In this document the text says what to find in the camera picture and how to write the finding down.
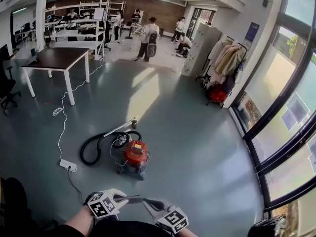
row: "white power cord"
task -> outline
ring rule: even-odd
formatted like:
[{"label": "white power cord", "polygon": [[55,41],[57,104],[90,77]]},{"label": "white power cord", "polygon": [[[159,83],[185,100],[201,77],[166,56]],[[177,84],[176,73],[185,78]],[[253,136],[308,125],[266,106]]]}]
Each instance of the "white power cord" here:
[{"label": "white power cord", "polygon": [[112,152],[113,144],[114,144],[116,141],[119,141],[119,143],[120,143],[120,145],[121,145],[121,143],[122,143],[123,140],[126,141],[126,138],[122,139],[122,137],[118,137],[115,141],[113,141],[113,143],[112,143],[112,145],[111,145],[111,148],[110,148],[110,156],[111,156],[113,159],[115,159],[115,164],[120,165],[120,166],[122,166],[122,167],[124,167],[124,166],[127,164],[127,160],[126,160],[126,162],[124,163],[124,165],[119,164],[119,163],[117,162],[117,159],[112,155],[111,152]]},{"label": "white power cord", "polygon": [[[103,67],[103,66],[106,66],[108,63],[109,63],[109,62],[106,62],[105,64],[103,64],[103,65],[101,65],[100,67],[96,68],[92,73],[89,74],[89,76],[92,75],[94,72],[96,72],[99,68],[101,68],[101,67]],[[85,80],[81,85],[77,86],[77,88],[73,89],[72,91],[75,91],[75,90],[77,90],[79,87],[83,86],[85,82],[87,82],[87,81]],[[64,121],[64,129],[63,129],[62,133],[60,134],[59,140],[58,140],[58,148],[59,148],[59,151],[60,151],[60,160],[62,160],[62,157],[61,157],[62,151],[61,151],[61,148],[60,148],[60,146],[59,146],[59,143],[60,143],[61,137],[63,136],[63,134],[64,134],[64,132],[65,132],[65,129],[66,129],[66,121],[67,121],[67,118],[68,118],[67,115],[66,115],[65,112],[64,112],[64,101],[63,101],[64,98],[65,98],[65,96],[66,96],[66,94],[68,94],[67,91],[65,92],[64,96],[61,98],[61,103],[62,103],[62,106],[63,106],[63,107],[62,107],[62,108],[59,107],[59,108],[57,108],[57,109],[53,112],[53,115],[56,116],[56,115],[58,115],[58,114],[62,111],[63,114],[64,114],[64,116],[66,117],[66,119],[65,119],[65,121]]]}]

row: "white cabinet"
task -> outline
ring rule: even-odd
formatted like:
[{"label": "white cabinet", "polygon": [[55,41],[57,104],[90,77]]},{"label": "white cabinet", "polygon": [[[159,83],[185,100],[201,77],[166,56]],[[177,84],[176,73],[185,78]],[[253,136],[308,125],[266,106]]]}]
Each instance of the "white cabinet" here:
[{"label": "white cabinet", "polygon": [[214,45],[219,41],[222,32],[206,24],[200,24],[196,36],[192,41],[192,47],[184,63],[182,74],[196,77],[202,74],[203,65],[212,51]]}]

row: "dark wooden tabletop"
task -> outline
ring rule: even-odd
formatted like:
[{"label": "dark wooden tabletop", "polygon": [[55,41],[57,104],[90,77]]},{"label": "dark wooden tabletop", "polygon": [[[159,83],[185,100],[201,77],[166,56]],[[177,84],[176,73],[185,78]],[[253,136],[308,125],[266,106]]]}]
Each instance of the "dark wooden tabletop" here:
[{"label": "dark wooden tabletop", "polygon": [[74,61],[76,61],[87,51],[89,51],[89,48],[45,48],[37,54],[37,58],[35,61],[22,67],[67,69]]}]

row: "brick wall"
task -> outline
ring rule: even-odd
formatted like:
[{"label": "brick wall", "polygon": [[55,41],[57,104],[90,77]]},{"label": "brick wall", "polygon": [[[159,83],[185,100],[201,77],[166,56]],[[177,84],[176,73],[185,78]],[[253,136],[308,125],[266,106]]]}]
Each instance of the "brick wall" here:
[{"label": "brick wall", "polygon": [[[79,4],[80,2],[93,2],[95,0],[57,0],[48,2],[46,8],[51,8],[55,4],[57,7],[67,6],[71,4]],[[131,20],[134,10],[140,9],[144,11],[142,24],[146,23],[146,19],[150,17],[157,18],[156,24],[160,28],[164,28],[166,32],[174,32],[175,25],[180,17],[184,15],[185,7],[160,0],[111,0],[112,2],[126,2],[124,10],[125,23]],[[60,16],[66,15],[66,9],[56,11]]]}]

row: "white shelving unit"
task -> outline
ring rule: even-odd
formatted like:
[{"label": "white shelving unit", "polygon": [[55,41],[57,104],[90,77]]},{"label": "white shelving unit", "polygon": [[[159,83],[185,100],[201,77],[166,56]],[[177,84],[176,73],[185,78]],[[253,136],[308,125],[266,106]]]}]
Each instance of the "white shelving unit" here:
[{"label": "white shelving unit", "polygon": [[[60,9],[66,9],[66,8],[73,8],[73,7],[79,7],[79,14],[82,10],[93,10],[98,7],[104,8],[104,16],[102,20],[99,19],[75,19],[72,21],[63,21],[58,20],[56,22],[50,22],[45,23],[45,26],[53,26],[53,33],[50,35],[49,38],[59,38],[59,37],[89,37],[89,38],[95,38],[95,40],[87,40],[87,41],[57,41],[53,47],[78,47],[78,48],[89,48],[90,50],[95,51],[95,60],[103,60],[104,59],[104,43],[105,43],[105,26],[106,26],[106,20],[110,21],[110,17],[116,16],[116,14],[109,14],[110,10],[118,10],[119,8],[111,8],[112,4],[120,4],[121,10],[124,11],[125,9],[125,2],[110,2],[110,0],[107,0],[106,2],[88,2],[88,3],[82,3],[75,4],[75,5],[68,5],[68,6],[62,6],[62,7],[56,7],[54,6],[51,9],[45,10],[45,12],[51,12],[55,13],[55,11]],[[100,21],[104,22],[104,28],[102,31],[99,31],[99,23]],[[80,34],[78,33],[78,30],[60,30],[58,32],[55,31],[55,27],[57,25],[63,25],[63,28],[65,28],[65,24],[69,23],[95,23],[96,24],[96,34]],[[103,34],[102,41],[98,41],[98,37]]]}]

